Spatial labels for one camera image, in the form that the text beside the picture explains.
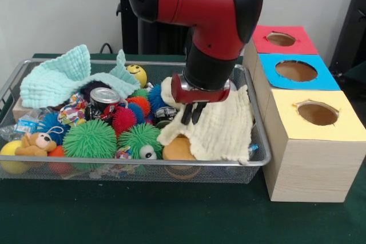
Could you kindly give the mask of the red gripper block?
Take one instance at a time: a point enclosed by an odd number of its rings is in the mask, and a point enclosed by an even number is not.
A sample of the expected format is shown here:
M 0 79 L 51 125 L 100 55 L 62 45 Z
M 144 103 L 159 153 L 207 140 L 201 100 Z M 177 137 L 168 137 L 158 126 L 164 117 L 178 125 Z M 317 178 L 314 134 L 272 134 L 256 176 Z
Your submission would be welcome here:
M 219 90 L 212 91 L 191 86 L 182 74 L 175 74 L 172 76 L 171 91 L 172 97 L 177 103 L 186 104 L 181 123 L 188 125 L 192 119 L 192 123 L 196 124 L 207 102 L 222 102 L 227 99 L 230 92 L 230 80 L 227 80 Z M 192 112 L 193 103 L 197 103 L 197 105 Z

